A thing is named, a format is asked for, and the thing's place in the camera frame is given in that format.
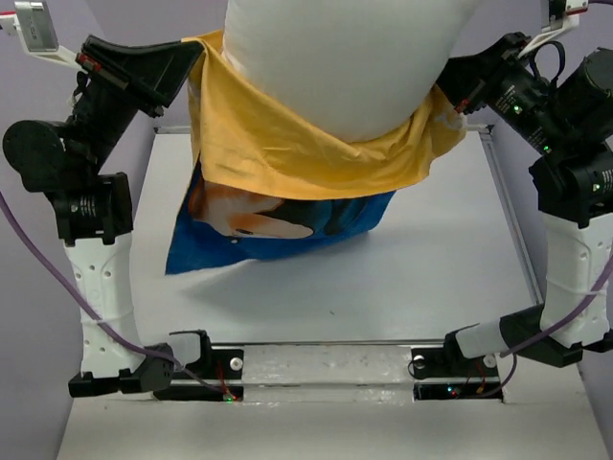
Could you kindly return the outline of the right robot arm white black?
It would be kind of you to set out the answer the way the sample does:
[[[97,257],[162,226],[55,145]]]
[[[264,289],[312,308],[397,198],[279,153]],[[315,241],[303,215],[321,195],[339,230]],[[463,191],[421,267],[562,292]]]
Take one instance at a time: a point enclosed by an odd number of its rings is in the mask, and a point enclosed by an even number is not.
[[[612,53],[600,48],[570,75],[545,79],[521,33],[452,58],[438,86],[454,108],[491,108],[538,153],[529,172],[546,228],[544,302],[449,333],[440,361],[461,376],[476,358],[519,355],[562,368],[612,347]]]

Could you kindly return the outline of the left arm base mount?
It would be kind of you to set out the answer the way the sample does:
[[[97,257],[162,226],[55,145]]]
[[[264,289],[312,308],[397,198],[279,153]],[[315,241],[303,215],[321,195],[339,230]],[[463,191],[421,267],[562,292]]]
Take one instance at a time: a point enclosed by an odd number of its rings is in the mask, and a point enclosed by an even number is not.
[[[174,373],[170,387],[153,393],[160,402],[236,403],[243,400],[244,351],[240,348],[213,348],[210,358],[201,358],[187,368],[206,386],[185,372]]]

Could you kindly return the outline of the yellow blue pillowcase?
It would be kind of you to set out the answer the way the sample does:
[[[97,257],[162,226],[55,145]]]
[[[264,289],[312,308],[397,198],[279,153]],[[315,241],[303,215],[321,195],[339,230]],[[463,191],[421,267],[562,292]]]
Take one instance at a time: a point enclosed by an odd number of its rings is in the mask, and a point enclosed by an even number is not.
[[[338,139],[263,94],[200,35],[188,76],[192,172],[165,271],[179,275],[301,255],[379,225],[394,194],[420,183],[466,134],[439,88],[400,126]]]

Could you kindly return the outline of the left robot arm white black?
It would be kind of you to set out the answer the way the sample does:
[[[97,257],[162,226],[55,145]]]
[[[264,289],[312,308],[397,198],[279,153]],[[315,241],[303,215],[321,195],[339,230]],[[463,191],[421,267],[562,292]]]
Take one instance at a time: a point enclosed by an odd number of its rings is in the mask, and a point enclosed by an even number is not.
[[[138,113],[161,116],[203,48],[195,41],[127,47],[89,36],[76,55],[77,86],[63,122],[23,120],[2,141],[26,191],[50,202],[73,275],[62,285],[81,309],[82,360],[73,398],[159,392],[181,370],[206,376],[212,355],[140,339],[130,283],[133,207],[126,174],[102,167]]]

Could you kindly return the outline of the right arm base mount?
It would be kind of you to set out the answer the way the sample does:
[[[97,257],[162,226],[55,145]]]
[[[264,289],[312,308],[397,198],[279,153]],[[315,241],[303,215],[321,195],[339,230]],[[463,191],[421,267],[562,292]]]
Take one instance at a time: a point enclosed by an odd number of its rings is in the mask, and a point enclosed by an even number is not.
[[[442,343],[418,342],[411,347],[407,371],[419,402],[504,400],[495,355],[449,357]]]

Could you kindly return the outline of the white pillow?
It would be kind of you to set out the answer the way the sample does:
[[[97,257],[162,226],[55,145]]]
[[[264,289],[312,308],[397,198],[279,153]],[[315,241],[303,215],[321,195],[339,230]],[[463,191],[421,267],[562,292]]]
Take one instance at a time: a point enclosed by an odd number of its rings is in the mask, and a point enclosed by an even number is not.
[[[223,54],[259,91],[346,141],[418,109],[475,13],[461,0],[229,2]]]

